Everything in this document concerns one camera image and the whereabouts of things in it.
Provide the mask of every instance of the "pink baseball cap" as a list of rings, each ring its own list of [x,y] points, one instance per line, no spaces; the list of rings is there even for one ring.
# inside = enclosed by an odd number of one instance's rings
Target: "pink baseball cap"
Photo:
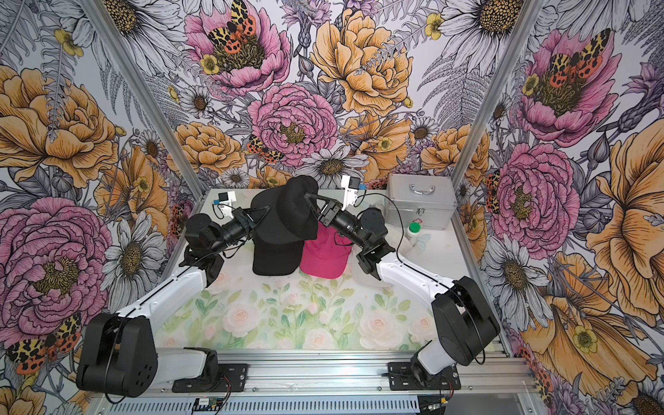
[[[343,274],[351,254],[351,241],[336,233],[334,228],[318,223],[318,237],[304,242],[299,265],[302,272],[330,280]]]

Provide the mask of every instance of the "pink peony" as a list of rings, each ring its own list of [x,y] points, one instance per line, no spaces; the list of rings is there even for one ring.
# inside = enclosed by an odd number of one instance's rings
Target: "pink peony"
[[[230,7],[224,14],[215,9],[211,16],[201,12],[200,16],[185,18],[187,44],[194,48],[189,51],[189,57],[196,63],[202,61],[205,73],[201,76],[206,78],[211,94],[221,100],[244,96],[249,91],[262,91],[288,77],[291,44],[286,31],[279,33],[277,26],[271,25],[265,9],[256,12],[248,1],[245,4],[249,15],[255,17],[256,34],[247,37],[240,52],[234,54],[225,52],[208,38],[214,29],[226,28]]]
[[[103,221],[68,199],[48,197],[0,214],[0,342],[45,338],[80,312],[83,324],[106,303],[100,291]]]
[[[537,260],[562,246],[579,213],[572,165],[552,144],[518,144],[500,169],[497,198],[500,211],[491,217],[496,235],[518,240]]]
[[[565,83],[554,88],[550,79],[554,74],[549,70],[553,55],[574,56],[593,40],[574,37],[553,31],[535,54],[535,62],[526,69],[526,82],[521,101],[516,102],[510,111],[513,124],[524,131],[532,131],[541,141],[555,141],[561,147],[578,143],[586,134],[604,119],[611,110],[617,94],[609,94],[616,73],[620,54],[611,56],[614,51],[614,33],[610,33],[606,47],[600,54],[602,63],[587,78],[568,76]]]
[[[249,105],[253,132],[271,150],[284,154],[281,162],[298,167],[302,157],[331,149],[337,120],[325,98],[295,84],[273,86],[263,99]]]

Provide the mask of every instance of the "white daisy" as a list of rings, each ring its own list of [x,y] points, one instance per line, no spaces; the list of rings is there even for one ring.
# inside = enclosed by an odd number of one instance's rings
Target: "white daisy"
[[[320,189],[341,188],[341,176],[348,175],[364,181],[366,170],[356,170],[369,164],[368,155],[360,154],[348,157],[351,148],[341,145],[332,153],[322,149],[320,153],[312,153],[311,157],[304,157],[305,163],[295,170],[296,176],[311,176],[318,182]]]
[[[136,143],[141,146],[143,153],[155,164],[158,163],[159,158],[166,151],[157,133],[150,129],[143,131],[136,139]]]
[[[168,0],[103,0],[120,34],[127,40],[138,66],[149,76],[174,70],[180,60],[179,43],[186,42],[178,18],[180,6]],[[72,33],[75,44],[92,45],[100,68],[109,58],[78,0],[52,0],[53,12],[60,25]]]
[[[185,13],[192,15],[198,13],[201,6],[203,7],[203,13],[208,16],[212,16],[212,8],[217,9],[219,13],[226,11],[226,3],[224,0],[185,0]]]
[[[237,167],[233,167],[221,175],[221,183],[227,189],[246,189],[249,187],[249,175]]]
[[[448,0],[447,3],[441,12],[445,22],[438,29],[449,37],[442,56],[456,54],[454,66],[470,57],[469,70],[479,67],[480,75],[488,74],[503,55],[523,0]]]
[[[531,35],[528,36],[528,50],[532,53],[537,53],[539,48],[542,46],[542,41],[549,36],[551,27],[556,20],[558,20],[558,13],[556,12],[556,7],[554,6],[544,6],[540,13],[537,15],[537,20],[535,21],[535,27],[531,31]]]
[[[507,112],[511,106],[512,98],[510,98],[506,92],[502,93],[498,99],[498,102],[496,103],[496,106],[493,109],[493,112],[491,113],[491,117],[489,118],[489,123],[492,127],[497,126],[501,121],[503,121],[503,119],[505,119],[505,116],[507,115]]]
[[[648,376],[636,384],[639,394],[621,408],[621,415],[664,414],[664,382],[657,377],[655,382]]]
[[[414,117],[410,124],[410,132],[413,133],[416,141],[431,140],[431,137],[438,134],[439,128],[431,117]]]
[[[157,270],[164,261],[164,237],[152,226],[152,215],[142,211],[133,231],[123,218],[118,226],[120,246],[106,250],[101,290],[108,290],[106,308],[110,313],[133,303],[157,284]]]
[[[516,320],[520,331],[526,331],[528,326],[535,328],[528,308],[543,327],[548,327],[553,318],[551,308],[537,292],[537,287],[548,285],[548,278],[541,269],[528,266],[528,259],[528,249],[519,247],[507,235],[503,240],[489,238],[482,258],[481,269],[487,274],[491,295],[498,298],[505,318]]]
[[[196,118],[209,118],[212,112],[212,97],[207,88],[190,86],[180,92],[180,106]]]
[[[473,194],[474,190],[475,189],[471,186],[468,179],[466,179],[465,177],[461,178],[459,186],[454,191],[454,195],[456,196],[457,199],[457,205],[463,206],[466,203],[468,203],[470,201],[470,195]]]
[[[581,39],[610,28],[619,31],[631,20],[638,22],[650,9],[651,0],[562,0],[558,4],[559,29],[570,37],[581,33]]]

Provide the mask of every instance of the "floral wallpaper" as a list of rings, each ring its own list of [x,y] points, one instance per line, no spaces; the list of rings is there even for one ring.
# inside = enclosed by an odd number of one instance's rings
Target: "floral wallpaper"
[[[660,0],[545,3],[457,190],[551,414],[664,413],[663,21]]]
[[[105,68],[76,0],[53,1]],[[104,4],[206,185],[384,189],[390,172],[450,174],[523,0]]]
[[[77,3],[0,16],[0,410],[82,414],[86,324],[154,287],[193,197]]]

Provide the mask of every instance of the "case handle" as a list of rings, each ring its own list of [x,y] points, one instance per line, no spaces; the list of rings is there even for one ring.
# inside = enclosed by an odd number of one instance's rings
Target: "case handle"
[[[415,185],[410,185],[410,191],[416,195],[431,195],[436,190],[436,186],[430,186],[429,190],[416,190]]]

